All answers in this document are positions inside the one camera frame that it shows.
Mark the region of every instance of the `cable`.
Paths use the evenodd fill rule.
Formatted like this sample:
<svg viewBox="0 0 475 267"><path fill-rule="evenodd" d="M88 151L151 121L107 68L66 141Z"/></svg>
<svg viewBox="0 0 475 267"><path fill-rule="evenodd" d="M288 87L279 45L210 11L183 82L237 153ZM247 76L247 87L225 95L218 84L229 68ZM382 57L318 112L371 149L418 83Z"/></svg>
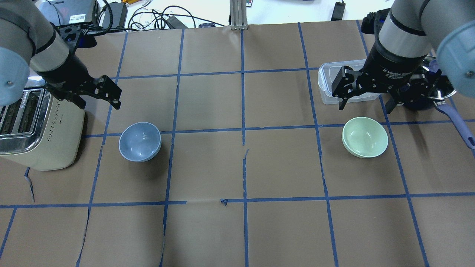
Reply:
<svg viewBox="0 0 475 267"><path fill-rule="evenodd" d="M109 10L109 17L110 17L109 26L107 26L107 28L106 28L105 30L103 30L103 31L101 31L101 32L98 32L98 33L95 33L95 34L93 34L92 36L101 36L101 35L104 35L104 34L108 33L108 32L111 30L111 28L112 28L112 23L113 23L113 21L114 21L114 19L113 19L113 14L112 14L112 8L111 8L111 6L109 5L109 3L108 3L106 0L102 0L102 1L104 2L106 9Z"/></svg>
<svg viewBox="0 0 475 267"><path fill-rule="evenodd" d="M132 16L131 16L131 18L129 19L129 22L128 22L128 24L127 24L127 27L128 27L128 28L131 29L131 28L134 27L134 25L135 25L139 30L143 30L143 29L147 28L148 26L154 24L157 20L165 21L165 19L163 18L163 16L169 17L170 15L173 15L173 16L180 16L180 17L195 18L195 19L199 19L199 20L202 20L202 21L205 21L205 22L214 23L214 24L219 25L219 26L223 26L223 27L225 26L225 25L223 25L223 24L220 24L220 23L217 23L217 22L208 20L208 19L198 18L198 17L192 16L192 15L159 13L159 12L157 12L156 10L138 12L138 11L141 10L141 9L142 9L142 8L137 9L137 10L132 14ZM142 23L137 22L137 21L134 20L134 18L135 18L136 16L143 15L143 14L155 14L155 12L157 12L156 15L160 15L160 18L155 19L155 20L152 20L152 21L151 21L149 24L147 24L147 25L143 25ZM164 28L164 27L155 27L155 29L163 29L163 28Z"/></svg>
<svg viewBox="0 0 475 267"><path fill-rule="evenodd" d="M58 16L58 23L59 23L59 26L58 26L58 27L60 28L60 27L61 27L61 20L59 19L59 11L58 11L58 8L57 8L55 5L53 5L49 0L45 0L45 1L48 2L50 5L52 5L52 6L55 8L55 10L56 10L56 15Z"/></svg>
<svg viewBox="0 0 475 267"><path fill-rule="evenodd" d="M165 11L169 8L179 8L179 9L183 9L184 11L186 11L190 15L191 19L193 19L193 28L196 28L196 22L195 22L195 18L193 17L193 15L188 10L186 10L185 8L182 8L180 6L167 6L167 7L165 7L165 9L163 10L161 15L163 16L165 14Z"/></svg>

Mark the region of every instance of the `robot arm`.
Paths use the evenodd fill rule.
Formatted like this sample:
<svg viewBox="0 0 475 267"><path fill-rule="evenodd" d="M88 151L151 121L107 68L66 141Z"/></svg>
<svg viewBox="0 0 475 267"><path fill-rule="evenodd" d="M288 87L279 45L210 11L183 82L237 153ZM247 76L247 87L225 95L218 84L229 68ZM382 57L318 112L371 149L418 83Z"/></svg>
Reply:
<svg viewBox="0 0 475 267"><path fill-rule="evenodd" d="M0 1L0 29L0 106L21 98L30 66L59 100L84 109L86 102L80 95L90 95L119 109L121 89L107 76L92 78L74 55L75 49L64 42L32 1Z"/></svg>
<svg viewBox="0 0 475 267"><path fill-rule="evenodd" d="M475 0L396 0L386 14L376 14L375 43L364 67L343 66L332 84L340 110L366 92L389 93L388 113L428 96L433 84L420 70L431 46L453 87L475 97ZM409 81L414 86L406 90Z"/></svg>

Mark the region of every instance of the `grid line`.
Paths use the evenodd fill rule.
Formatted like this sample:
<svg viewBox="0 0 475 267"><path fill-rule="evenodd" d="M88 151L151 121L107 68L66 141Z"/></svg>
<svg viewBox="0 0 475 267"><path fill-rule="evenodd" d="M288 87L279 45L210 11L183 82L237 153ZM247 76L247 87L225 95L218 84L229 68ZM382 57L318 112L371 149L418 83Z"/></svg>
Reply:
<svg viewBox="0 0 475 267"><path fill-rule="evenodd" d="M181 73L180 76L205 76L205 75L226 75L239 73L266 73L266 72L288 72L288 71L303 71L303 70L318 70L318 67L302 67L302 68L276 68L276 69L253 69L236 71L218 71L218 72L197 72L197 73ZM161 78L161 77L176 77L178 74L157 74L157 75L139 75L139 76L117 76L111 79L125 80L125 79L140 79L140 78Z"/></svg>
<svg viewBox="0 0 475 267"><path fill-rule="evenodd" d="M411 198L440 198L440 197L465 197L475 196L475 192L447 192L447 193L416 193L409 194ZM406 198L406 194L396 195L354 195L354 196L329 196L330 200L362 200L362 199L394 199ZM282 202L282 201L322 201L325 196L313 197L281 197L281 198L252 198L246 202ZM244 199L220 199L222 203L241 203ZM66 203L66 204L18 204L0 205L0 209L41 209L41 208L79 208L79 207L122 207L122 206L160 206L160 205L185 205L187 200L174 201L148 201L148 202L104 202L104 203Z"/></svg>
<svg viewBox="0 0 475 267"><path fill-rule="evenodd" d="M312 115L313 115L313 122L315 124L315 134L316 134L316 140L317 140L317 147L318 147L318 158L320 162L320 169L322 171L322 182L323 182L323 191L325 193L325 200L327 204L327 216L328 216L328 227L330 231L330 239L332 241L332 251L333 251L333 260L335 263L335 266L338 267L338 254L336 251L336 241L335 241L335 233L333 229L333 219L332 219L332 210L330 207L330 197L328 195L328 188L326 186L325 182L325 173L323 171L323 164L322 164L322 146L320 143L320 130L318 129L318 120L317 120L317 115L315 112L315 103L314 103L314 94L312 92L312 82L310 80L310 71L308 70L308 59L307 59L307 51L305 49L305 41L304 41L304 34L302 32L302 26L300 25L300 22L297 23L298 25L298 30L299 30L299 35L300 35L300 41L302 43L302 51L304 54L304 60L305 60L305 68L307 69L307 85L308 85L308 92L309 92L309 97L310 97L310 105L312 107Z"/></svg>
<svg viewBox="0 0 475 267"><path fill-rule="evenodd" d="M363 42L363 47L365 49L366 54L368 54L368 49L366 47L366 43L364 40L364 37L360 31L360 24L358 21L356 21L356 24L359 28L359 33L361 36L361 40ZM328 190L326 188L326 183L324 179L324 172L323 172L323 165L322 165L322 152L321 152L321 146L320 146L320 138L319 138L319 130L318 128L324 128L324 127L343 127L344 124L318 124L317 119L316 119L316 113L315 113L315 108L314 108L314 101L313 101L313 93L312 93L312 87L311 87L311 80L310 80L310 74L309 70L318 70L317 67L309 68L308 67L308 61L306 57L306 50L305 50L305 44L304 44L304 38L302 34L302 29L300 23L298 23L299 27L299 32L300 32L300 38L302 42L302 48L304 52L304 59L305 59L305 68L293 68L293 69L270 69L270 70L244 70L244 42L243 42L243 31L241 31L241 71L234 71L234 72L215 72L215 73L190 73L190 74L181 74L181 58L182 58L182 50L183 50L183 36L184 36L184 30L182 30L182 37L181 37L181 44L180 44L180 57L179 57L179 70L178 74L171 74L171 75L152 75L152 76L124 76L120 77L120 69L122 65L122 60L124 57L124 52L125 52L125 46L127 42L127 36L128 34L125 34L124 38L124 45L122 49L122 54L119 62L119 67L117 70L117 75L115 78L115 82L117 83L119 79L132 79L132 78L153 78L153 77L177 77L177 92L176 92L176 98L175 98L175 114L174 114L174 127L172 131L167 131L167 132L162 132L162 134L172 134L172 142L171 142L171 153L170 153L170 159L169 159L169 175L167 179L167 195L166 195L166 201L154 201L154 202L119 202L119 203L92 203L92 199L94 196L94 191L95 191L95 184L98 176L98 170L100 167L100 160L102 156L102 149L99 153L98 157L98 164L96 168L96 174L95 174L95 179L93 182L93 188L91 189L91 196L90 196L90 201L89 203L70 203L70 204L37 204L37 205L0 205L0 209L13 209L12 216L9 221L9 226L7 228L5 237L3 239L3 243L0 248L0 258L3 253L5 244L7 242L7 237L11 229L11 225L13 223L16 210L17 209L29 209L29 208L63 208L63 207L88 207L88 218L90 215L90 209L91 207L116 207L116 206L143 206L143 205L164 205L165 210L168 210L168 205L183 205L186 204L186 201L169 201L168 196L169 196L169 190L170 190L170 179L171 179L171 162L172 162L172 151L173 151L173 145L174 145L174 137L175 134L181 134L181 133L198 133L198 132L228 132L228 131L253 131L253 130L275 130L275 129L298 129L298 128L315 128L316 130L316 138L317 138L317 145L319 149L319 159L320 159L320 165L321 165L321 170L322 170L322 178L323 178L323 185L324 185L324 190L325 190L325 196L324 197L293 197L293 198L254 198L254 199L247 199L247 194L246 194L246 157L243 159L243 186L245 189L244 192L244 198L242 199L229 199L226 200L227 202L243 202L245 211L244 211L244 216L245 216L245 257L246 257L246 266L248 266L248 248L247 248L247 203L248 202L266 202L266 201L326 201L327 202L327 212L329 216L329 226L330 226L330 232L331 232L331 237L332 237L332 248L333 248L333 254L334 254L334 259L335 259L335 265L338 266L338 261L337 261L337 256L336 256L336 245L334 242L334 234L333 234L333 222L331 219L331 210L330 210L330 200L359 200L359 199L388 199L388 198L407 198L409 207L411 210L411 216L413 218L415 228L416 228L416 233L418 235L418 241L421 246L421 251L423 254L423 258L425 261L426 266L428 266L428 261L427 257L425 255L425 251L423 250L423 244L422 244L422 239L420 238L420 233L419 229L417 226L417 221L416 221L416 216L412 207L412 203L410 198L426 198L426 197L463 197L463 196L475 196L475 192L452 192L452 193L422 193L422 194L410 194L409 189L407 188L407 184L405 181L405 177L403 174L403 169L402 165L400 164L400 158L399 154L397 153L397 148L396 148L396 143L394 140L394 136L392 134L392 130L390 129L391 125L411 125L411 124L439 124L439 123L451 123L451 121L425 121L425 122L390 122L386 113L386 110L384 108L384 103L382 101L382 98L380 96L380 102L383 108L383 112L385 114L385 120L386 122L381 123L382 125L387 125L389 128L390 136L391 136L391 142L393 144L394 150L395 150L395 155L398 160L398 165L399 165L399 170L401 172L401 178L403 180L403 184L405 187L406 194L400 194L400 195L362 195L362 196L329 196L328 195ZM283 72L283 71L306 71L307 72L307 82L309 86L309 94L310 94L310 99L311 99L311 105L312 105L312 112L314 116L314 125L293 125L293 126L271 126L271 127L245 127L244 125L244 74L245 73L265 73L265 72ZM224 129L203 129L203 130L183 130L183 131L176 131L176 116L177 116L177 103L178 103L178 94L179 94L179 83L180 83L180 76L200 76L200 75L225 75L225 74L238 74L241 73L242 75L242 109L243 109L243 127L242 128L224 128ZM455 107L455 103L452 98L450 98L450 101L452 105ZM109 112L107 115L107 120L106 120L106 125L104 128L104 134L90 134L90 135L84 135L83 137L90 138L90 137L102 137L103 138L103 144L105 144L105 140L108 136L119 136L121 133L107 133L107 128L110 120L112 112L112 106L109 106ZM475 119L468 119L464 120L465 122L475 122ZM166 213L164 212L164 227L166 225Z"/></svg>
<svg viewBox="0 0 475 267"><path fill-rule="evenodd" d="M14 208L12 213L11 213L10 222L8 223L7 231L5 232L5 236L3 237L3 242L2 242L1 247L0 247L0 258L3 254L3 250L5 248L5 245L7 244L8 235L10 234L11 225L13 224L13 219L15 219L15 214L16 213L17 213L17 209Z"/></svg>
<svg viewBox="0 0 475 267"><path fill-rule="evenodd" d="M122 68L122 61L123 61L123 57L124 57L124 53L125 53L125 47L126 47L126 44L127 44L127 37L129 36L129 34L126 32L125 33L125 36L124 36L124 39L123 39L123 45L122 45L122 51L121 51L121 55L120 55L120 59L119 59L119 66L117 67L117 74L116 76L119 76L120 75L120 71L121 71L121 68ZM87 228L89 226L89 218L91 216L91 204L93 202L93 199L94 199L94 193L95 193L95 187L97 185L97 177L99 176L99 168L101 166L101 159L102 159L102 149L105 145L105 141L106 141L106 138L107 138L107 128L109 127L109 121L111 119L111 114L112 114L112 105L109 105L109 111L107 112L107 119L105 121L105 126L104 126L104 134L102 136L102 145L101 145L101 149L99 151L99 156L97 158L97 166L96 166L96 170L95 170L95 173L94 173L94 179L93 179L93 183L92 183L92 188L91 188L91 195L89 196L89 204L87 206L87 219L86 219L86 226L85 226L85 230L84 230L84 235L83 235L83 242L82 242L82 246L81 246L81 250L79 252L79 256L77 257L77 261L76 261L76 267L79 267L79 265L81 264L81 257L82 257L82 254L83 254L83 249L84 249L84 244L86 243L86 235L87 235Z"/></svg>
<svg viewBox="0 0 475 267"><path fill-rule="evenodd" d="M475 119L464 120L466 123L473 123ZM415 125L415 124L449 124L451 121L410 121L410 122L391 122L391 125ZM381 125L388 125L387 122L379 122ZM266 127L246 127L246 131L257 130L279 130L279 129L304 129L304 128L328 128L344 127L345 124L318 124L318 125L287 125L287 126L266 126ZM162 131L161 134L192 134L192 133L211 133L211 132L240 132L243 128L214 128L214 129L196 129L196 130L176 130ZM120 136L122 133L107 133L106 136ZM103 137L103 134L86 134L83 138Z"/></svg>
<svg viewBox="0 0 475 267"><path fill-rule="evenodd" d="M244 30L241 29L241 116L242 116L242 145L246 144L246 116L245 116L245 85L244 85ZM242 185L243 185L243 221L244 221L244 266L249 267L249 236L247 230L247 173L246 173L246 155L242 160Z"/></svg>
<svg viewBox="0 0 475 267"><path fill-rule="evenodd" d="M181 30L181 40L180 40L180 55L178 58L178 74L177 74L177 89L175 93L175 109L173 114L173 128L171 132L171 145L170 145L170 158L168 161L168 174L167 174L167 190L165 194L165 208L163 210L163 238L165 238L167 232L167 216L168 216L168 201L170 199L170 183L171 183L171 168L173 165L173 151L175 148L175 132L177 126L177 115L178 115L178 98L180 96L180 76L181 76L181 60L183 57L183 40L185 38L185 29ZM162 258L160 259L159 266L163 266L163 254Z"/></svg>
<svg viewBox="0 0 475 267"><path fill-rule="evenodd" d="M357 21L357 20L356 20L356 26L358 28L358 32L360 33L361 41L363 43L363 47L365 48L366 56L369 56L368 48L366 47L366 42L364 41L364 36L361 32L360 22ZM381 108L382 108L383 113L384 113L384 119L385 119L387 127L388 127L389 137L391 139L392 147L393 147L393 150L394 150L394 155L396 156L396 161L398 163L399 173L401 175L402 184L404 186L404 191L406 193L406 198L407 198L408 205L409 205L409 211L411 213L412 221L414 223L414 229L416 231L416 236L417 236L417 239L418 239L418 242L419 242L419 247L420 247L420 251L421 251L421 254L422 254L422 259L424 260L424 265L426 267L429 267L429 261L427 260L426 250L424 248L424 243L422 241L422 237L421 237L421 234L420 234L420 231L419 231L419 226L418 226L418 223L417 223L417 218L416 218L416 214L415 214L415 211L414 211L414 207L412 206L411 195L409 194L409 188L408 188L408 185L406 183L406 177L404 175L404 170L402 168L398 148L396 146L396 140L394 139L394 134L392 132L391 122L389 121L388 113L386 111L386 107L384 106L383 98L382 98L381 95L379 96L379 99L380 99Z"/></svg>

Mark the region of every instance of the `blue tape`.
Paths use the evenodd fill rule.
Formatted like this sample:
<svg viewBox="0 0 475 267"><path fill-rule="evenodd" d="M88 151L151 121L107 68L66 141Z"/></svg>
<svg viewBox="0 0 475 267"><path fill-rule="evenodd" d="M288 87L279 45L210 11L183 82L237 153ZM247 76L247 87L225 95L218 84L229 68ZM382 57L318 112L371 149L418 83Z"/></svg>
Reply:
<svg viewBox="0 0 475 267"><path fill-rule="evenodd" d="M149 202L120 202L120 203L93 203L91 207L130 207L130 206L161 206L185 205L187 201L149 201Z"/></svg>
<svg viewBox="0 0 475 267"><path fill-rule="evenodd" d="M176 77L176 74L158 74L158 75L140 75L140 76L123 76L117 77L118 80L126 79L142 79L142 78L160 78L160 77Z"/></svg>
<svg viewBox="0 0 475 267"><path fill-rule="evenodd" d="M23 204L23 205L0 205L0 209L34 209L34 208L76 208L88 207L88 203L67 204Z"/></svg>
<svg viewBox="0 0 475 267"><path fill-rule="evenodd" d="M319 124L318 128L328 128L328 127L343 127L345 124Z"/></svg>
<svg viewBox="0 0 475 267"><path fill-rule="evenodd" d="M183 58L183 40L184 39L185 39L185 29L182 29L181 40L180 40L180 55L178 57L177 89L175 93L175 109L174 109L174 114L173 114L173 128L172 128L172 133L171 133L170 159L168 161L167 190L165 194L165 202L168 202L168 200L170 199L171 168L173 165L173 151L175 148L175 131L177 127L178 97L180 96L181 60ZM168 217L168 205L165 204L165 208L163 210L163 235L164 236L167 231L167 217ZM160 267L163 266L163 257L160 259L159 266Z"/></svg>
<svg viewBox="0 0 475 267"><path fill-rule="evenodd" d="M30 167L27 167L25 171L25 180L27 181L30 187L31 200L33 201L33 203L35 203L35 192L33 190L33 182L31 181L30 177L28 177L29 170L30 170Z"/></svg>
<svg viewBox="0 0 475 267"><path fill-rule="evenodd" d="M5 232L5 236L3 238L3 242L2 242L1 247L0 247L0 258L3 254L5 244L7 243L8 235L10 234L11 225L13 224L13 219L15 219L15 214L16 213L17 213L17 209L14 208L13 212L11 213L10 222L8 223L7 231Z"/></svg>
<svg viewBox="0 0 475 267"><path fill-rule="evenodd" d="M104 137L103 134L86 134L83 135L84 138L93 138L93 137Z"/></svg>
<svg viewBox="0 0 475 267"><path fill-rule="evenodd" d="M475 196L475 192L422 193L422 194L410 194L410 196L412 198L463 197L463 196Z"/></svg>
<svg viewBox="0 0 475 267"><path fill-rule="evenodd" d="M105 145L105 140L106 140L106 137L107 137L107 128L109 128L109 122L111 120L111 115L112 115L112 105L109 105L109 111L107 112L107 119L105 120L104 135L102 136L102 145Z"/></svg>
<svg viewBox="0 0 475 267"><path fill-rule="evenodd" d="M219 72L198 72L198 73L182 73L180 76L206 76L206 75L227 75L239 73L266 73L266 72L285 72L285 71L303 71L303 70L318 70L319 67L305 67L305 68L281 68L281 69L255 69L255 70L237 70L237 71L219 71ZM126 79L140 79L140 78L160 78L160 77L176 77L178 74L159 74L159 75L141 75L141 76L118 76L111 79L126 80Z"/></svg>
<svg viewBox="0 0 475 267"><path fill-rule="evenodd" d="M366 41L364 40L363 33L361 32L360 22L358 20L355 20L355 21L356 21L356 26L358 27L358 32L360 33L361 42L363 42L364 52L366 53L366 56L368 56L369 55L368 48L366 47Z"/></svg>
<svg viewBox="0 0 475 267"><path fill-rule="evenodd" d="M201 73L183 73L181 76L204 76L204 75L225 75L225 74L238 74L242 71L219 71L219 72L201 72Z"/></svg>
<svg viewBox="0 0 475 267"><path fill-rule="evenodd" d="M386 107L384 106L383 98L381 97L381 95L379 96L379 99L380 99L380 103L381 103L381 108L383 109L384 118L385 118L385 120L388 124L387 126L388 126L389 136L390 136L390 139L391 139L394 154L396 156L396 161L398 163L399 173L401 175L402 184L404 186L404 191L406 193L406 198L408 200L409 210L411 212L412 221L414 223L414 229L416 231L417 239L418 239L418 242L419 242L419 247L420 247L420 250L421 250L421 253L422 253L422 258L424 259L424 265L426 267L428 267L429 266L429 261L427 259L426 250L424 248L424 243L422 242L422 237L420 235L419 225L417 223L416 214L414 212L414 207L412 206L411 195L409 194L409 188L408 188L408 185L406 183L406 177L405 177L404 171L402 169L402 163L401 163L401 159L399 157L399 152L398 152L398 148L396 146L396 141L394 139L394 135L393 135L393 132L392 132L391 122L389 121L388 113L386 112Z"/></svg>
<svg viewBox="0 0 475 267"><path fill-rule="evenodd" d="M0 209L80 208L80 207L123 207L185 205L187 201L111 202L111 203L66 203L66 204L24 204L0 205Z"/></svg>
<svg viewBox="0 0 475 267"><path fill-rule="evenodd" d="M302 26L300 25L300 22L297 23L297 26L298 26L298 32L300 34L300 42L302 43L302 50L304 52L305 68L308 68L307 51L305 49L304 34L302 32Z"/></svg>
<svg viewBox="0 0 475 267"><path fill-rule="evenodd" d="M302 43L302 50L304 53L304 60L305 60L305 67L308 68L308 60L307 60L307 52L305 49L305 41L304 41L304 34L302 32L302 27L300 25L300 22L297 23L298 25L298 30L300 34L300 41ZM317 115L315 112L315 103L314 103L314 94L312 91L312 82L310 80L310 71L307 70L307 83L308 83L308 93L310 96L310 105L312 106L312 115L313 115L313 122L315 123L315 134L316 134L316 139L317 139L317 146L318 146L318 155L319 155L319 160L320 160L320 169L322 171L322 182L323 182L323 191L325 192L325 199L327 202L327 215L328 215L328 227L330 229L330 238L332 241L332 250L333 250L333 260L335 262L335 266L338 267L338 254L336 251L336 242L335 242L335 234L333 230L333 219L332 219L332 210L330 208L330 198L328 197L328 189L326 186L325 182L325 174L323 172L323 164L322 164L322 146L320 143L320 131L318 130L318 120L317 120Z"/></svg>
<svg viewBox="0 0 475 267"><path fill-rule="evenodd" d="M290 125L290 126L246 127L246 131L256 131L256 130L280 130L280 129L308 129L308 128L315 128L315 125Z"/></svg>
<svg viewBox="0 0 475 267"><path fill-rule="evenodd" d="M124 37L124 39L123 39L124 42L123 42L123 45L122 45L122 52L121 52L121 54L120 54L119 67L117 68L117 75L116 75L116 77L119 77L119 76L120 76L120 71L121 71L121 68L122 68L122 61L124 60L123 57L124 57L124 54L125 54L125 46L126 46L126 44L127 44L127 38L128 38L128 37L129 37L129 33L126 32L126 33L125 33L125 37Z"/></svg>
<svg viewBox="0 0 475 267"><path fill-rule="evenodd" d="M244 30L241 30L241 120L242 120L242 145L246 144L246 112L244 89Z"/></svg>
<svg viewBox="0 0 475 267"><path fill-rule="evenodd" d="M244 203L244 259L245 266L249 267L249 246L248 246L248 234L247 234L247 154L249 149L246 150L244 159L242 159L242 185L243 185L243 203Z"/></svg>
<svg viewBox="0 0 475 267"><path fill-rule="evenodd" d="M189 134L189 133L213 133L213 132L239 132L242 128L222 128L222 129L202 129L202 130L177 130L176 134Z"/></svg>
<svg viewBox="0 0 475 267"><path fill-rule="evenodd" d="M87 220L86 220L86 227L85 227L84 235L83 235L83 244L81 246L81 251L79 252L79 256L77 257L76 267L79 267L79 265L81 264L81 257L83 255L84 244L86 243L87 226L89 225L90 217L91 217L91 207L87 207Z"/></svg>
<svg viewBox="0 0 475 267"><path fill-rule="evenodd" d="M399 195L369 195L369 196L334 196L330 200L374 200L374 199L400 199L406 198L405 194Z"/></svg>
<svg viewBox="0 0 475 267"><path fill-rule="evenodd" d="M91 189L91 195L89 197L89 204L92 203L93 199L94 199L94 193L95 193L95 186L97 184L97 177L99 176L99 167L101 165L101 159L102 159L102 148L104 146L102 145L101 146L101 150L99 151L99 157L97 159L97 166L95 168L95 173L94 173L94 180L93 180L93 183L92 183L92 189Z"/></svg>
<svg viewBox="0 0 475 267"><path fill-rule="evenodd" d="M265 72L286 72L286 71L303 71L307 68L279 68L279 69L257 69L257 70L243 70L244 73L265 73Z"/></svg>
<svg viewBox="0 0 475 267"><path fill-rule="evenodd" d="M106 134L106 136L121 136L121 135L122 135L122 133L108 133L108 134Z"/></svg>
<svg viewBox="0 0 475 267"><path fill-rule="evenodd" d="M288 197L288 198L253 198L248 202L285 202L285 201L320 201L327 200L326 197Z"/></svg>

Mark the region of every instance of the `black cable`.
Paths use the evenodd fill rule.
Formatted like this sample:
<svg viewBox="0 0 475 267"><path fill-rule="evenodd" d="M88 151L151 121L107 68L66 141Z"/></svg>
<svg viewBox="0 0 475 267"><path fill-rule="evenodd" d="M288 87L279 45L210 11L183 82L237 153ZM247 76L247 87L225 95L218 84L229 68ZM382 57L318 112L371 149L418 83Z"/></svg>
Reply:
<svg viewBox="0 0 475 267"><path fill-rule="evenodd" d="M98 32L98 33L95 33L93 34L92 36L101 36L101 35L104 35L106 33L108 33L111 28L112 28L112 23L114 21L114 18L113 18L113 14L112 14L112 8L111 6L109 5L109 3L106 1L106 0L102 0L104 1L105 3L105 6L106 6L106 9L109 10L109 17L110 17L110 20L109 20L109 26L107 26L107 28L101 32Z"/></svg>
<svg viewBox="0 0 475 267"><path fill-rule="evenodd" d="M181 17L189 17L188 15L180 15L180 14L172 14L174 16L181 16ZM216 25L219 25L219 26L223 26L225 27L226 25L223 25L221 23L217 23L217 22L214 22L214 21L211 21L211 20L207 20L207 19L202 19L202 18L198 18L198 17L195 17L193 16L195 19L199 19L199 20L202 20L202 21L206 21L206 22L210 22L210 23L214 23Z"/></svg>
<svg viewBox="0 0 475 267"><path fill-rule="evenodd" d="M129 19L129 23L128 23L128 25L127 25L128 28L132 28L134 25L140 25L140 28L141 28L141 29L145 29L145 28L147 28L149 25L151 25L151 24L154 23L154 21L152 21L152 22L150 22L150 23L147 24L147 25L143 25L143 24L140 23L140 22L134 21L133 19L134 19L135 16L142 15L142 14L154 14L154 12L157 12L157 11L155 11L155 10L152 10L152 11L143 11L143 12L138 12L138 13L137 13L137 11L140 10L140 9L137 9L137 10L133 13L133 15L131 16L131 18ZM160 14L160 15L161 15L161 18L160 18L160 19L163 20L163 21L165 21L165 19L163 19L163 16L168 16L168 17L169 17L170 15L173 15L173 16L180 16L180 17L189 17L189 18L191 17L190 15L182 15L182 14L165 14L165 13L163 13L163 14ZM223 25L223 24L220 24L220 23L217 23L217 22L208 20L208 19L202 19L202 18L198 18L198 17L195 17L195 16L193 16L193 18L199 19L199 20L202 20L202 21L205 21L205 22L214 23L214 24L219 25L219 26L223 26L223 27L225 26L225 25Z"/></svg>
<svg viewBox="0 0 475 267"><path fill-rule="evenodd" d="M165 14L165 11L169 8L179 8L179 9L183 9L184 11L186 11L190 15L191 19L193 20L193 27L196 28L195 17L188 10L186 10L185 8L182 8L180 6L167 6L167 7L165 7L165 9L163 10L161 15L163 16Z"/></svg>
<svg viewBox="0 0 475 267"><path fill-rule="evenodd" d="M90 26L93 26L94 29L92 31L100 31L100 30L103 30L104 28L101 27L101 26L97 26L97 25L90 25ZM124 28L123 26L118 26L118 27L115 27L115 28L111 28L111 30L130 30L130 31L139 31L137 29L131 29L131 28ZM91 31L90 29L84 29L84 35L87 35L87 33L89 31Z"/></svg>
<svg viewBox="0 0 475 267"><path fill-rule="evenodd" d="M58 15L59 27L61 27L61 20L59 19L59 11L58 11L58 8L57 8L55 5L53 5L49 0L46 0L46 2L48 2L50 5L52 5L52 6L55 8L55 10L56 10L56 15Z"/></svg>
<svg viewBox="0 0 475 267"><path fill-rule="evenodd" d="M152 10L153 16L155 17L155 23L153 24L156 29L165 29L167 21L163 18L163 14L160 14L156 10Z"/></svg>

